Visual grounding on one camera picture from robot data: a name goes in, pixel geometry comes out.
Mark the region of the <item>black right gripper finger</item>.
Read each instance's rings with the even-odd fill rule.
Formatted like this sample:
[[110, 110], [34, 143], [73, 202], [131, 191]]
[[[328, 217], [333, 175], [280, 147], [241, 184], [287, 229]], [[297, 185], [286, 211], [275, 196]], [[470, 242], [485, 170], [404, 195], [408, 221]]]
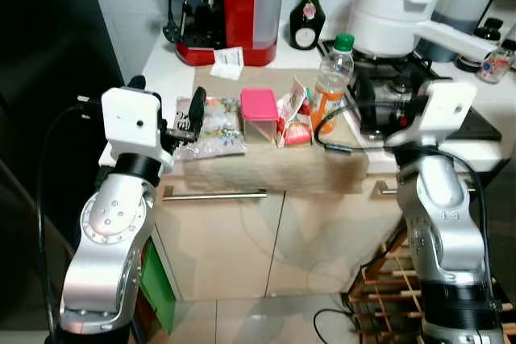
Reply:
[[358, 79], [358, 116], [362, 134], [379, 134], [377, 129], [376, 87], [369, 78]]

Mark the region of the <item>red coffee machine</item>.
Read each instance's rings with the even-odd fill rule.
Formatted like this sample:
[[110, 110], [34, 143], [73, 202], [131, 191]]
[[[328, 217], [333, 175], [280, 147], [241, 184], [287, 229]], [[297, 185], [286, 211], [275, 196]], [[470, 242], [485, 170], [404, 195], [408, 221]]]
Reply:
[[281, 0], [181, 0], [180, 16], [167, 16], [163, 34], [187, 65], [235, 53], [242, 65], [261, 67], [276, 56]]

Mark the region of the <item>small glass jar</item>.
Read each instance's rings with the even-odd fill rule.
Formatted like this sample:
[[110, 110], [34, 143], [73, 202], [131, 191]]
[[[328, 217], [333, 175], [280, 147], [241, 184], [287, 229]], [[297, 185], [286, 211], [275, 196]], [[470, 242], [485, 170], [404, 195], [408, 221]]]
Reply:
[[516, 56], [516, 43], [505, 39], [500, 46], [482, 61], [476, 78], [490, 84], [497, 84], [510, 70]]

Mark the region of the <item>beige kitchen cabinet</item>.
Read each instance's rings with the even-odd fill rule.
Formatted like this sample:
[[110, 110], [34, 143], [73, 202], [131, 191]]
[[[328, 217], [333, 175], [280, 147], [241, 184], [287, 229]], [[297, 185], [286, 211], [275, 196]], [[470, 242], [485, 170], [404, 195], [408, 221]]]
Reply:
[[[178, 60], [164, 39], [151, 39], [141, 71], [147, 87], [158, 91], [173, 107], [165, 117], [176, 115], [178, 97], [190, 97], [194, 70]], [[314, 70], [317, 51], [284, 47], [270, 68]], [[486, 122], [502, 128], [506, 110], [504, 91], [514, 91], [514, 75], [501, 84], [483, 84], [453, 65], [434, 64], [441, 75], [468, 79], [481, 87], [476, 110]], [[157, 189], [155, 239], [159, 256], [178, 300], [244, 299], [333, 293], [350, 288], [359, 263], [401, 219], [394, 197], [380, 196], [377, 180], [394, 187], [397, 164], [391, 154], [362, 153], [368, 157], [368, 174], [360, 189], [351, 193], [309, 193], [298, 190], [221, 190], [199, 192], [170, 174]], [[162, 201], [167, 187], [177, 194], [239, 193], [268, 190], [265, 199], [218, 201]]]

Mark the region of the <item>pink lidded box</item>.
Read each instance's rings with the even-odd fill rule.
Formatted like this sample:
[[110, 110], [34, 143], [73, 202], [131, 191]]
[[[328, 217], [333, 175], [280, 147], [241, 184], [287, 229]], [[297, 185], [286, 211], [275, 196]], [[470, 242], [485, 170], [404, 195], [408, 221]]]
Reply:
[[276, 144], [279, 111], [271, 89], [242, 89], [239, 94], [244, 142]]

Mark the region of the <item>clear snack bag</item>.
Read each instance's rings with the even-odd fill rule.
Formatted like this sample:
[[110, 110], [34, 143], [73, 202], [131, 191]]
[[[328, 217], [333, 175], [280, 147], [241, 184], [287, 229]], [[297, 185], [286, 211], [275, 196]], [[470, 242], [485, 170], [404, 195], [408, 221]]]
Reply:
[[239, 121], [239, 100], [208, 97], [197, 141], [179, 147], [173, 156], [176, 161], [202, 160], [239, 155], [246, 151]]

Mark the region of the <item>white paper slip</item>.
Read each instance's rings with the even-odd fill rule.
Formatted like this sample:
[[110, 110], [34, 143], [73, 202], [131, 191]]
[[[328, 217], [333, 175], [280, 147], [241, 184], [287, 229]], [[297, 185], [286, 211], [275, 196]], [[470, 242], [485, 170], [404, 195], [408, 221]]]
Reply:
[[244, 68], [242, 47], [229, 47], [213, 50], [214, 63], [210, 75], [222, 79], [237, 81]]

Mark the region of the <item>black fridge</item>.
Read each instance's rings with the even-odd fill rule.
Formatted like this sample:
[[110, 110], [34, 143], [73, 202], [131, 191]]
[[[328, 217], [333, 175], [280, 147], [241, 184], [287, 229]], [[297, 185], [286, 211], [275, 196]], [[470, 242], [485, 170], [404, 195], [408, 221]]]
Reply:
[[106, 141], [69, 110], [123, 82], [98, 0], [0, 0], [0, 342], [47, 330], [35, 200], [59, 288]]

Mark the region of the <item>beige woven runner cloth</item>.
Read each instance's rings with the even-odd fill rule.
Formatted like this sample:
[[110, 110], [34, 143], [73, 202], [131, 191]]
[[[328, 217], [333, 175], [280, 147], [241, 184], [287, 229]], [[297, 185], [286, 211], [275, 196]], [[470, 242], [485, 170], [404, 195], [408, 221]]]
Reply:
[[[316, 81], [316, 70], [246, 67], [236, 81], [210, 75], [210, 67], [194, 70], [193, 84], [211, 97], [238, 97], [243, 89], [271, 89], [284, 96], [294, 82]], [[368, 174], [365, 154], [328, 152], [316, 145], [277, 147], [268, 140], [247, 141], [242, 155], [217, 159], [177, 161], [173, 175], [199, 192], [221, 190], [298, 190], [309, 193], [351, 193]]]

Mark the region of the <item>wooden slatted rack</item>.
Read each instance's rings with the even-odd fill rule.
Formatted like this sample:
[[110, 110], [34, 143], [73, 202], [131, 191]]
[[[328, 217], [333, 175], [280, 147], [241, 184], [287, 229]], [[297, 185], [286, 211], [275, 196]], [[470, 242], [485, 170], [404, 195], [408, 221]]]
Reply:
[[421, 285], [403, 222], [361, 264], [342, 301], [359, 344], [424, 344]]

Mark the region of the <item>green flat board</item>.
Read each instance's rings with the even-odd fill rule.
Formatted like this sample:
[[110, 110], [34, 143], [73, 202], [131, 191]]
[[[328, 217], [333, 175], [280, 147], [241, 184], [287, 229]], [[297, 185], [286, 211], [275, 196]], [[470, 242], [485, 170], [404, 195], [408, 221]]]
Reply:
[[176, 329], [177, 299], [169, 275], [153, 241], [148, 240], [141, 255], [141, 288], [166, 333]]

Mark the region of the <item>red white packet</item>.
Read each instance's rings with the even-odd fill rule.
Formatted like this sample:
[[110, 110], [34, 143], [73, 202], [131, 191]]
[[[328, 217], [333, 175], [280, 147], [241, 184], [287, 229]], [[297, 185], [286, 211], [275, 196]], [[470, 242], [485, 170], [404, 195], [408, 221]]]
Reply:
[[294, 77], [291, 90], [277, 100], [277, 147], [310, 144], [313, 141], [310, 119], [310, 94], [303, 83]]

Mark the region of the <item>orange drink bottle green cap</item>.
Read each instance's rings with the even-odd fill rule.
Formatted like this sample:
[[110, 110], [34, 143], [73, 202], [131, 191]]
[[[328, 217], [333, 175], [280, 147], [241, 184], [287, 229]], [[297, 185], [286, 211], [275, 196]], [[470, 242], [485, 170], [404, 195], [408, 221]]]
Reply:
[[310, 91], [314, 137], [329, 135], [333, 131], [331, 113], [347, 104], [347, 93], [354, 75], [354, 43], [354, 35], [340, 32], [321, 61], [319, 74]]

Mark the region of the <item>black capped bottle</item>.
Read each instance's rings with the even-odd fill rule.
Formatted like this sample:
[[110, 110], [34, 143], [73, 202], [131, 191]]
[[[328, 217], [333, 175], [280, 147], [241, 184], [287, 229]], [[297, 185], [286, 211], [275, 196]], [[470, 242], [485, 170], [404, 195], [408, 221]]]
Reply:
[[[487, 41], [490, 41], [497, 46], [501, 42], [502, 27], [504, 27], [504, 20], [489, 17], [489, 19], [484, 20], [480, 27], [476, 28], [474, 35], [481, 39], [487, 39]], [[487, 58], [487, 56], [482, 56], [480, 58], [458, 56], [456, 60], [454, 60], [454, 65], [462, 72], [475, 73], [480, 70], [482, 61], [485, 60], [485, 58]]]

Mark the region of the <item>dark green glass bottle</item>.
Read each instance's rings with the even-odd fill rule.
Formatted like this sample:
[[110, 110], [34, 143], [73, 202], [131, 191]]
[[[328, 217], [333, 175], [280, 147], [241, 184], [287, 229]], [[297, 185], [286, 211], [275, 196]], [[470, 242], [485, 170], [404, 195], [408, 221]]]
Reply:
[[298, 50], [316, 47], [325, 20], [319, 0], [300, 0], [289, 14], [288, 45]]

